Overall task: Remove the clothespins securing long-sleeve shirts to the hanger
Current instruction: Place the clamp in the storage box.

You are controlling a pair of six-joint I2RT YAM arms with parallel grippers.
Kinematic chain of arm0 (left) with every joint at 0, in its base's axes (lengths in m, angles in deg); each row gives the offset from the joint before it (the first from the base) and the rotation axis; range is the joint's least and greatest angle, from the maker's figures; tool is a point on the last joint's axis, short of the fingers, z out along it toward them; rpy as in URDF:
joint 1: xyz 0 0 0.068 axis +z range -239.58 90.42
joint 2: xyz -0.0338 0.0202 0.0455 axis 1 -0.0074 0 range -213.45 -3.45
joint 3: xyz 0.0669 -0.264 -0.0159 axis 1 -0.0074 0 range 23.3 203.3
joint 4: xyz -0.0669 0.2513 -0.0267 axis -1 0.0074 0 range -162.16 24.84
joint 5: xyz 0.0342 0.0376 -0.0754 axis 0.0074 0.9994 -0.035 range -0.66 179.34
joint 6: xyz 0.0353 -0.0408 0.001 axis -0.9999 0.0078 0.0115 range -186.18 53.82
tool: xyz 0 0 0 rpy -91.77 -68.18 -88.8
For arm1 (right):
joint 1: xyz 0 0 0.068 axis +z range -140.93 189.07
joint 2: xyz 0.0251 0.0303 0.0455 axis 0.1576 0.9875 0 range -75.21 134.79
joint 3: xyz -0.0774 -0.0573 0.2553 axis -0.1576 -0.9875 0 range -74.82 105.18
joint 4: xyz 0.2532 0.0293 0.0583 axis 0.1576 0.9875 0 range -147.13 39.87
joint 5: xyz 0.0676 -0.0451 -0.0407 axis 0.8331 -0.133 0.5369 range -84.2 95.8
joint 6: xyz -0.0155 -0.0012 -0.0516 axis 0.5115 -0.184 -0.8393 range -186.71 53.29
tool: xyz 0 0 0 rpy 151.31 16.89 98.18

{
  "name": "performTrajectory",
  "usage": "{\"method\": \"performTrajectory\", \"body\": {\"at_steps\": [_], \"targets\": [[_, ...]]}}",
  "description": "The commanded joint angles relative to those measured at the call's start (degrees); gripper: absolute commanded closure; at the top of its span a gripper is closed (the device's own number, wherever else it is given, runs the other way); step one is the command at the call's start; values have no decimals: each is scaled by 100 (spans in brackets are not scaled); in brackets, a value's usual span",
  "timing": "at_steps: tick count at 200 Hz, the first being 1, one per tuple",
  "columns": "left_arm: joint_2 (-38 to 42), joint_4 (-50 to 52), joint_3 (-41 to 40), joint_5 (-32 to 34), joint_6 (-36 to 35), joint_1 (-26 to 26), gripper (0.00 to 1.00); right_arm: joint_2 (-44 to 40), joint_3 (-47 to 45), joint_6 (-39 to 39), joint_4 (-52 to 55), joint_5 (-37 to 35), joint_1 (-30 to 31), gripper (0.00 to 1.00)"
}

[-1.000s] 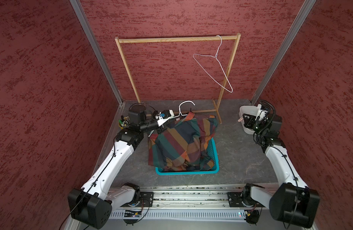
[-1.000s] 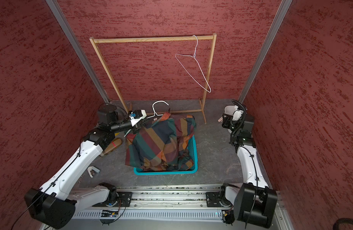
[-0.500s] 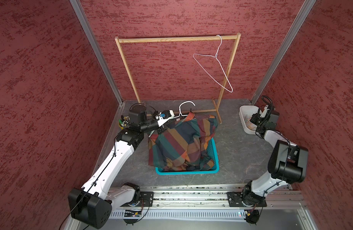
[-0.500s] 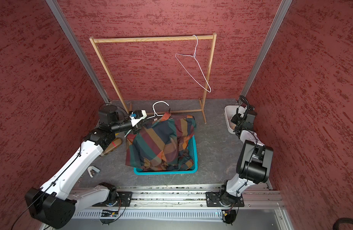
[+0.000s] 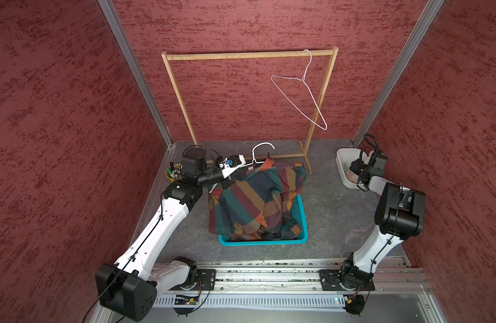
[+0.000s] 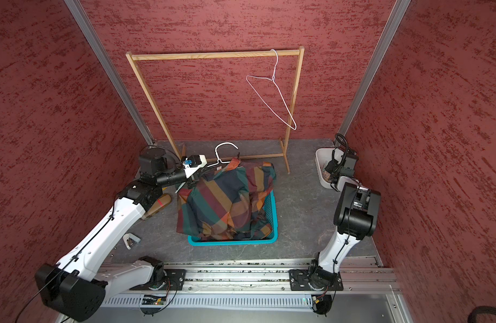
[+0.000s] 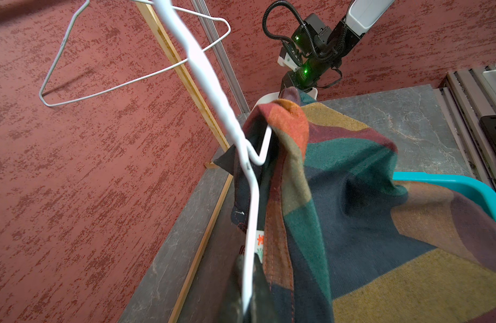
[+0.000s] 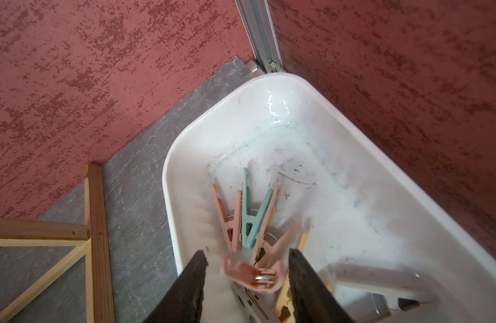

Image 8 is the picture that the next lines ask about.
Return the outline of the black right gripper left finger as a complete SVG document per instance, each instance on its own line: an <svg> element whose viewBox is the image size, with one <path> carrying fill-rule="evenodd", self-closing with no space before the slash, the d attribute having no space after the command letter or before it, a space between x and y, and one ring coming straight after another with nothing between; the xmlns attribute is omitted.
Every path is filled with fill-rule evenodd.
<svg viewBox="0 0 496 323"><path fill-rule="evenodd" d="M208 262L198 250L144 322L200 322Z"/></svg>

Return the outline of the white clothespin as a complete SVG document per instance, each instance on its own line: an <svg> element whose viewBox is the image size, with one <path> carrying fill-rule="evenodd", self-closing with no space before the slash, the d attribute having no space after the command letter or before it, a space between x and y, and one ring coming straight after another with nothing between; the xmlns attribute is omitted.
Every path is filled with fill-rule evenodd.
<svg viewBox="0 0 496 323"><path fill-rule="evenodd" d="M435 322L439 298L421 278L399 270L331 264L319 271L355 322Z"/></svg>

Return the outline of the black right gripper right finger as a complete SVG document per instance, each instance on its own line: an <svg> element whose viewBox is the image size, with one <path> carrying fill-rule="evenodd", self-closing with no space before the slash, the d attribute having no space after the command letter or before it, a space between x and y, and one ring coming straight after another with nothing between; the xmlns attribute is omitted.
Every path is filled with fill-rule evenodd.
<svg viewBox="0 0 496 323"><path fill-rule="evenodd" d="M289 279L296 322L352 322L302 252L288 255Z"/></svg>

